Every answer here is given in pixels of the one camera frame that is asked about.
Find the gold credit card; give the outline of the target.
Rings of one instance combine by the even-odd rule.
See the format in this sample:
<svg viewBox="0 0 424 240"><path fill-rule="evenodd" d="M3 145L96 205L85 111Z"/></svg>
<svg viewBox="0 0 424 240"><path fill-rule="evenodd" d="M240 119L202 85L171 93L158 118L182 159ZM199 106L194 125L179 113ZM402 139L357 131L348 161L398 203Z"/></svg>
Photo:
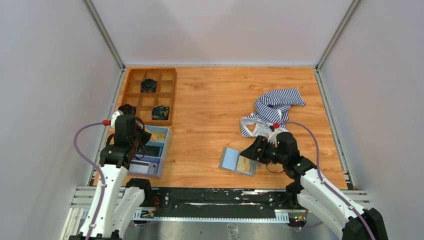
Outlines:
<svg viewBox="0 0 424 240"><path fill-rule="evenodd" d="M254 161L252 161L249 158L240 156L238 158L236 170L242 173L250 173L252 171L252 166L254 164Z"/></svg>
<svg viewBox="0 0 424 240"><path fill-rule="evenodd" d="M166 133L152 132L150 140L153 142L164 142L166 140Z"/></svg>

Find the grey card holder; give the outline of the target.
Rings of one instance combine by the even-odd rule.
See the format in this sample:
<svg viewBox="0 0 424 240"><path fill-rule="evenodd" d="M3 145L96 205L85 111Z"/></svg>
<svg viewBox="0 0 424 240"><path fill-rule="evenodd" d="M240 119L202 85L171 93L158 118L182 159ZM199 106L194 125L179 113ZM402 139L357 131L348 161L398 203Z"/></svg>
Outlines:
<svg viewBox="0 0 424 240"><path fill-rule="evenodd" d="M218 167L222 170L253 177L256 170L260 169L260 163L243 157L240 153L236 149L224 147Z"/></svg>

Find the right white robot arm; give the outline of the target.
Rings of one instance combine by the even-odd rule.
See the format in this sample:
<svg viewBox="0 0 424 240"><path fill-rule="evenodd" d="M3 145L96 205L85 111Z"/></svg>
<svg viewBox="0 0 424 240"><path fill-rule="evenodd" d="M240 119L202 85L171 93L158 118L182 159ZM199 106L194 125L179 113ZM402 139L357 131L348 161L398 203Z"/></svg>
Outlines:
<svg viewBox="0 0 424 240"><path fill-rule="evenodd" d="M293 180L285 188L286 204L311 210L340 240L388 239L380 212L356 203L324 178L317 164L300 154L291 133L278 133L276 143L257 136L240 155L264 165L281 164Z"/></svg>

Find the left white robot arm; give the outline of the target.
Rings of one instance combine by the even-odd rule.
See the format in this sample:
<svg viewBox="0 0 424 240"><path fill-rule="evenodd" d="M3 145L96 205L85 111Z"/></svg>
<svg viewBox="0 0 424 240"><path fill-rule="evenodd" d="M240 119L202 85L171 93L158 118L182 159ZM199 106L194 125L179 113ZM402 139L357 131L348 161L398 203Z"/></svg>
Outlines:
<svg viewBox="0 0 424 240"><path fill-rule="evenodd" d="M143 178L130 179L125 185L122 200L118 200L136 151L151 139L143 121L134 114L117 110L110 120L102 121L101 125L111 126L114 134L108 137L101 150L99 163L91 161L77 146L81 130L74 136L75 150L98 172L99 183L88 215L79 232L69 237L71 240L121 240L136 209L149 206L153 201L150 181Z"/></svg>

